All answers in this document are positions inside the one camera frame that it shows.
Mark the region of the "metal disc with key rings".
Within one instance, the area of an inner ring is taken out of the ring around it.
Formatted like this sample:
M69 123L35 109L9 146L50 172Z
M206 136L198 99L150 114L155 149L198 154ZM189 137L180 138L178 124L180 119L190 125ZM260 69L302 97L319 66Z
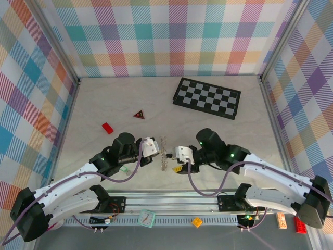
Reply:
M167 151L165 149L165 146L166 146L166 137L165 136L161 136L160 137L160 143L161 143L161 148L160 148L161 170L162 171L167 171L167 168L168 168L168 158L167 158Z

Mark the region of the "black grey checkerboard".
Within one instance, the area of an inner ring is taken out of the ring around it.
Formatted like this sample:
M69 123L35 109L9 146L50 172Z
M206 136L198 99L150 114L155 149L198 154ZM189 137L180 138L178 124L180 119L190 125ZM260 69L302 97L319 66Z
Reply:
M241 91L182 77L173 104L234 120Z

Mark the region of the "teal square alarm clock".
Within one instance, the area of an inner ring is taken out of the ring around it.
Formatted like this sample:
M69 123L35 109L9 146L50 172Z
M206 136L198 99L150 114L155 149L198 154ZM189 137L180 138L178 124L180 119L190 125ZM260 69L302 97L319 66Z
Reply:
M138 225L152 228L155 222L155 216L156 214L152 211L148 211L145 209L141 210L138 218Z

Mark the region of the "pink plastic cup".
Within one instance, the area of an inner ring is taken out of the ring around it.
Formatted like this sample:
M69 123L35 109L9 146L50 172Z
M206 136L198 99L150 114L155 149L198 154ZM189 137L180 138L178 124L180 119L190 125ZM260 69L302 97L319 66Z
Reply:
M57 229L59 229L59 228L63 225L63 223L64 223L63 221L59 221L59 222L57 222L56 224L50 226L50 227L47 229L47 231L57 230Z

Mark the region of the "red toy brick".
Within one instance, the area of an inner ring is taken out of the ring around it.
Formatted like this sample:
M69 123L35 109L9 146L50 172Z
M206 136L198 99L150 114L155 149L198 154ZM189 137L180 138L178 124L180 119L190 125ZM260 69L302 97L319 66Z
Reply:
M307 234L306 225L297 216L294 216L294 225L296 233Z

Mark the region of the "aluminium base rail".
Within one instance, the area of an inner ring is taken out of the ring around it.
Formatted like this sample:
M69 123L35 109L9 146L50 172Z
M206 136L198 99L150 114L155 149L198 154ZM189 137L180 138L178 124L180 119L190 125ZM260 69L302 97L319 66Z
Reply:
M201 196L191 190L108 190L110 196L125 196L125 214L137 215L143 209L156 215L209 215L209 214L255 214L255 212L220 212L217 205L218 195L233 195L236 189L223 189L215 196ZM264 207L269 214L287 213L295 215L290 206L294 199L274 189L255 188L250 194L254 199L247 201L251 206Z

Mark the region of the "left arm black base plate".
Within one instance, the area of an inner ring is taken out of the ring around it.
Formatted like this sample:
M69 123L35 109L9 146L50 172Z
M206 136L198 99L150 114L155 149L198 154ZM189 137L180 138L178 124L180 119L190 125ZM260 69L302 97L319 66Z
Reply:
M96 207L99 213L124 213L126 207L125 196L111 196L100 201Z

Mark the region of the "aluminium side rail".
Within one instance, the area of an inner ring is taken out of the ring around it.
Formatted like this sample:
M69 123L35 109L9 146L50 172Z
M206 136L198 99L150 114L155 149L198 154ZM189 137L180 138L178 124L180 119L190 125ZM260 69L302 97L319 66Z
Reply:
M77 99L77 96L78 96L78 93L79 93L81 80L82 80L82 78L77 78L77 80L76 80L76 85L75 85L75 88L73 90L72 100L71 100L71 103L70 103L70 106L69 106L69 109L68 109L68 112L67 112L63 132L61 134L60 141L59 141L59 146L58 146L58 149L56 151L56 156L55 156L54 162L51 166L51 169L49 171L48 178L46 180L47 185L50 185L54 181L54 178L55 178L55 175L56 175L56 171L57 171L60 156L61 156L61 153L62 153L63 145L64 145L65 140L66 140L68 127L69 127L70 120L71 120L71 117L72 117L72 113L73 113L73 110L74 110L74 107L75 107L75 102L76 102L76 99Z
M284 144L284 138L281 133L279 122L275 115L273 104L268 94L268 90L264 82L261 80L261 78L258 78L258 81L283 167L286 170L294 173L294 168L292 166L291 159L288 155L286 145Z

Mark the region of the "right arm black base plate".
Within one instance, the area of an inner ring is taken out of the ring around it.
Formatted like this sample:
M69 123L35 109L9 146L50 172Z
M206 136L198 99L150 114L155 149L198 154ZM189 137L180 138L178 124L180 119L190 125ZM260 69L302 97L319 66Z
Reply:
M217 205L220 212L256 212L265 211L264 207L254 207L241 199L236 199L233 195L218 195Z

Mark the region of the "aluminium frame post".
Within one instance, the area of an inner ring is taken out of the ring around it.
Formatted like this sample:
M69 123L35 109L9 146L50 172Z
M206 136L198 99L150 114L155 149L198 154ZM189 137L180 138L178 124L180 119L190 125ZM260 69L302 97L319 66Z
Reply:
M69 74L70 78L76 86L80 85L80 79L72 66L65 50L62 48L59 39L54 33L52 26L49 24L46 16L44 15L42 8L39 6L37 0L24 0L29 9L31 10L33 16L36 18L38 24L40 25L45 37L48 39L51 47L54 49L59 60L63 64L66 72Z
M278 60L278 57L281 55L284 47L289 41L299 20L301 19L303 13L305 12L310 2L311 0L296 0L293 10L287 11L285 15L285 17L287 17L287 22L282 29L281 29L282 26L279 27L278 33L280 33L280 36L278 37L278 40L275 43L275 46L273 47L273 50L270 53L267 62L264 63L265 67L259 73L262 83L264 83L267 80L268 75L273 70Z

